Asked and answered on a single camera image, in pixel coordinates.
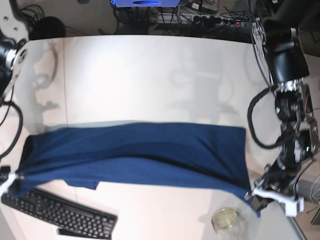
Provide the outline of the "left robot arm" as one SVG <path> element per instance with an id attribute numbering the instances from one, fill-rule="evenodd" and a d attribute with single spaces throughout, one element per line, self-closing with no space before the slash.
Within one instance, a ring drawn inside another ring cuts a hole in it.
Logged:
<path id="1" fill-rule="evenodd" d="M 275 162 L 247 193 L 259 212 L 276 201 L 285 215 L 295 217 L 305 207 L 298 182 L 320 150 L 318 123 L 314 117 L 310 88 L 304 83 L 310 71 L 300 41 L 300 29 L 320 12 L 317 0 L 257 0 L 248 4 L 251 43 L 267 87 L 250 102 L 247 121 L 254 142 L 266 150 L 279 149 Z M 273 144 L 262 143 L 255 132 L 253 111 L 267 94 L 274 96 L 280 120 L 280 136 Z"/>

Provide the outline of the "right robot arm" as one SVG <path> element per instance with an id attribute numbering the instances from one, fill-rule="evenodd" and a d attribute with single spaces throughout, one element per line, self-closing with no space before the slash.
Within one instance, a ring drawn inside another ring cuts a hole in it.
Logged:
<path id="1" fill-rule="evenodd" d="M 18 115 L 17 132 L 10 146 L 0 154 L 6 157 L 14 148 L 23 128 L 23 114 L 12 100 L 6 101 L 14 87 L 28 54 L 29 28 L 15 0 L 0 2 L 0 105 L 13 108 Z"/>

